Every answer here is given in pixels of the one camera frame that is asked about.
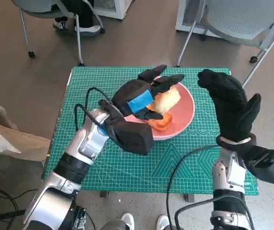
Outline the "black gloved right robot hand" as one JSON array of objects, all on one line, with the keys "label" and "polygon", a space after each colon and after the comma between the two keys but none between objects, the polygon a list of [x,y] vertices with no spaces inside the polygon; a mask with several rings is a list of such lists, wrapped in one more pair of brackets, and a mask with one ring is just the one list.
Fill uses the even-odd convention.
[{"label": "black gloved right robot hand", "polygon": [[261,95],[248,99],[236,78],[209,69],[198,73],[198,85],[208,90],[214,102],[220,135],[233,142],[247,139],[260,111]]}]

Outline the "black left robot hand, blue tape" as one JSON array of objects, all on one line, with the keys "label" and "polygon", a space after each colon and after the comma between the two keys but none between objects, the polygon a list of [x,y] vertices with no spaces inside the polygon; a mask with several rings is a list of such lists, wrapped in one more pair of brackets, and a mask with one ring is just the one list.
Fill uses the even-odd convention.
[{"label": "black left robot hand, blue tape", "polygon": [[161,76],[167,68],[159,65],[140,73],[137,79],[126,82],[112,98],[113,104],[120,110],[124,117],[134,115],[138,119],[162,120],[160,112],[149,110],[147,106],[154,101],[159,93],[167,92],[171,86],[184,79],[183,74],[175,74],[170,77]]}]

